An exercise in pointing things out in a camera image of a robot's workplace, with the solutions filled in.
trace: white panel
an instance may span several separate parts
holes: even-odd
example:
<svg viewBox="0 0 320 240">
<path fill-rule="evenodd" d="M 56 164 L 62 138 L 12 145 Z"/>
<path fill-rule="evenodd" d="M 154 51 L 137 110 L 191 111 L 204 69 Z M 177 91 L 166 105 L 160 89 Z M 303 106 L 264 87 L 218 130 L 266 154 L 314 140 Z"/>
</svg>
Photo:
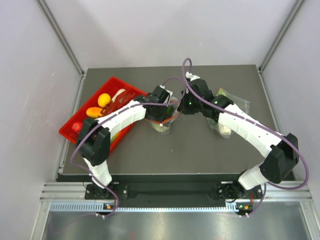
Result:
<svg viewBox="0 0 320 240">
<path fill-rule="evenodd" d="M 0 239 L 28 239 L 80 77 L 35 0 L 0 2 Z"/>
<path fill-rule="evenodd" d="M 260 65 L 295 0 L 46 0 L 83 68 Z"/>
<path fill-rule="evenodd" d="M 264 75 L 284 133 L 298 137 L 320 212 L 320 1 L 305 2 Z M 300 178 L 304 169 L 299 166 Z"/>
</svg>

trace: red plastic container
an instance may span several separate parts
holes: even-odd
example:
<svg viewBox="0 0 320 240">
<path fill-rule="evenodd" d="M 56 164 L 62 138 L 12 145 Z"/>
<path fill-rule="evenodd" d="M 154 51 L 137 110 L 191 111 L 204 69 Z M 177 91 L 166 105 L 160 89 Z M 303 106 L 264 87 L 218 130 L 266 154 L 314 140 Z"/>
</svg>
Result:
<svg viewBox="0 0 320 240">
<path fill-rule="evenodd" d="M 72 130 L 72 125 L 75 122 L 81 122 L 88 118 L 86 111 L 91 107 L 99 107 L 98 106 L 98 98 L 101 94 L 107 93 L 111 96 L 111 98 L 117 93 L 119 89 L 128 90 L 128 93 L 133 93 L 134 96 L 132 99 L 138 95 L 147 95 L 145 92 L 139 90 L 138 88 L 131 86 L 130 84 L 116 78 L 111 77 L 100 89 L 60 128 L 59 133 L 68 139 L 71 143 L 76 144 L 78 133 Z M 119 136 L 113 141 L 110 145 L 110 153 L 116 148 L 116 146 L 120 143 L 120 141 L 124 138 L 124 136 L 131 130 L 135 123 L 127 126 L 125 129 L 121 131 Z"/>
</svg>

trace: gray floor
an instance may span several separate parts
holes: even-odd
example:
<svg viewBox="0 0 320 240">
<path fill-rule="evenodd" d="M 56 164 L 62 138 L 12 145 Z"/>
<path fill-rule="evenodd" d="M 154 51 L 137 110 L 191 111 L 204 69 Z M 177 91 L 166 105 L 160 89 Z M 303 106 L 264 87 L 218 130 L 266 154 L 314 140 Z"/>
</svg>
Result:
<svg viewBox="0 0 320 240">
<path fill-rule="evenodd" d="M 121 212 L 102 220 L 50 212 L 43 240 L 310 240 L 299 202 L 265 202 L 251 217 L 235 213 Z M 77 221 L 65 228 L 68 223 Z"/>
<path fill-rule="evenodd" d="M 215 94 L 218 88 L 250 101 L 250 115 L 275 129 L 255 65 L 194 66 L 192 72 L 206 80 Z M 129 67 L 89 69 L 80 100 L 82 106 L 102 84 L 116 76 L 129 84 L 152 92 L 170 77 L 180 77 L 181 67 Z M 175 96 L 179 81 L 167 85 Z M 69 162 L 75 147 L 70 144 L 63 174 L 86 174 Z M 196 174 L 240 173 L 263 160 L 259 152 L 238 135 L 222 138 L 211 130 L 201 115 L 181 115 L 169 135 L 156 132 L 142 120 L 122 140 L 108 158 L 111 174 Z M 85 166 L 78 154 L 76 163 Z"/>
</svg>

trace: transparent plastic bag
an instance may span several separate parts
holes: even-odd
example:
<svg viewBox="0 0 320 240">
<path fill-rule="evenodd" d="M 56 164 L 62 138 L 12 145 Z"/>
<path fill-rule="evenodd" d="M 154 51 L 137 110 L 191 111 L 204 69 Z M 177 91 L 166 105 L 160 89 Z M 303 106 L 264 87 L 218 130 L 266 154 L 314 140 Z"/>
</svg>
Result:
<svg viewBox="0 0 320 240">
<path fill-rule="evenodd" d="M 244 100 L 238 96 L 232 95 L 231 93 L 227 92 L 226 90 L 222 89 L 221 87 L 219 88 L 218 92 L 216 93 L 216 96 L 217 95 L 226 96 L 227 98 L 231 99 L 235 104 L 237 104 L 237 106 L 244 113 L 249 114 L 249 110 L 250 110 L 250 102 L 249 101 Z M 209 123 L 209 127 L 212 130 L 216 130 L 225 139 L 230 138 L 234 134 L 234 132 L 230 128 L 228 128 L 227 126 L 224 126 L 220 123 L 215 122 L 211 118 L 207 118 L 207 121 Z"/>
<path fill-rule="evenodd" d="M 170 102 L 171 103 L 176 102 L 177 100 L 178 99 L 176 99 L 174 96 L 172 96 Z M 170 133 L 171 124 L 180 115 L 180 113 L 178 112 L 179 102 L 174 105 L 171 105 L 171 107 L 174 108 L 174 112 L 172 114 L 172 117 L 164 120 L 163 122 L 149 120 L 151 127 L 154 128 L 157 132 L 164 134 L 164 135 L 168 135 Z"/>
</svg>

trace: metal frame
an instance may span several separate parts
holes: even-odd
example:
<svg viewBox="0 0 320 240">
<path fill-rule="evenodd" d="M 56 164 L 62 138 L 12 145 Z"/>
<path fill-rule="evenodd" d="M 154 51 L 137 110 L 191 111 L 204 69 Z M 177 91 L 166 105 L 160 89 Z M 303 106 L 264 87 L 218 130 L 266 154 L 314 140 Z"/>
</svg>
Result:
<svg viewBox="0 0 320 240">
<path fill-rule="evenodd" d="M 56 33 L 57 38 L 59 39 L 62 47 L 67 52 L 68 56 L 70 57 L 74 67 L 79 72 L 81 76 L 81 80 L 79 81 L 79 86 L 76 92 L 76 96 L 74 99 L 74 104 L 70 115 L 72 115 L 78 108 L 80 97 L 82 93 L 83 83 L 85 80 L 85 72 L 81 68 L 76 56 L 74 55 L 70 45 L 68 44 L 65 36 L 63 35 L 58 23 L 56 22 L 55 18 L 53 17 L 48 5 L 46 4 L 45 0 L 36 0 L 39 4 L 39 7 L 45 14 L 49 24 L 53 28 L 54 32 Z M 272 46 L 270 47 L 268 53 L 266 54 L 262 64 L 260 67 L 257 68 L 259 73 L 261 83 L 271 110 L 272 118 L 276 126 L 276 130 L 278 132 L 282 132 L 281 125 L 279 123 L 279 118 L 275 109 L 275 105 L 272 101 L 270 96 L 270 91 L 266 80 L 264 78 L 263 72 L 266 69 L 268 63 L 270 62 L 272 56 L 276 52 L 278 46 L 280 45 L 281 41 L 283 40 L 285 34 L 287 33 L 290 25 L 293 23 L 295 17 L 297 16 L 299 10 L 302 8 L 305 0 L 297 0 L 295 5 L 293 6 L 290 14 L 288 15 L 286 21 L 284 22 L 283 26 L 281 27 L 279 34 L 275 38 Z M 59 165 L 56 170 L 56 174 L 61 173 L 64 167 L 64 162 L 67 155 L 67 149 L 69 146 L 69 142 L 67 140 L 64 141 L 63 148 L 59 157 Z M 286 181 L 282 182 L 281 186 L 286 187 L 293 187 L 300 184 L 300 181 Z M 49 211 L 53 205 L 59 204 L 67 205 L 72 203 L 73 205 L 83 205 L 88 203 L 99 203 L 99 201 L 92 201 L 92 200 L 85 200 L 85 189 L 82 182 L 48 182 L 44 185 L 41 197 L 40 197 L 40 207 L 38 209 L 38 215 L 36 221 L 34 223 L 34 227 L 30 236 L 30 239 L 39 240 L 42 239 L 45 225 L 49 216 Z M 238 200 L 238 202 L 247 202 L 248 200 Z M 268 185 L 266 196 L 264 202 L 300 202 L 301 209 L 305 218 L 306 225 L 310 232 L 312 239 L 320 239 L 320 218 L 318 212 L 316 210 L 315 204 L 313 202 L 311 193 L 309 191 L 308 186 L 301 188 L 299 190 L 293 191 L 285 191 L 273 186 Z M 127 211 L 136 211 L 137 209 L 127 209 Z M 171 211 L 185 211 L 186 209 L 171 209 Z M 214 209 L 205 209 L 207 212 L 214 212 Z"/>
</svg>

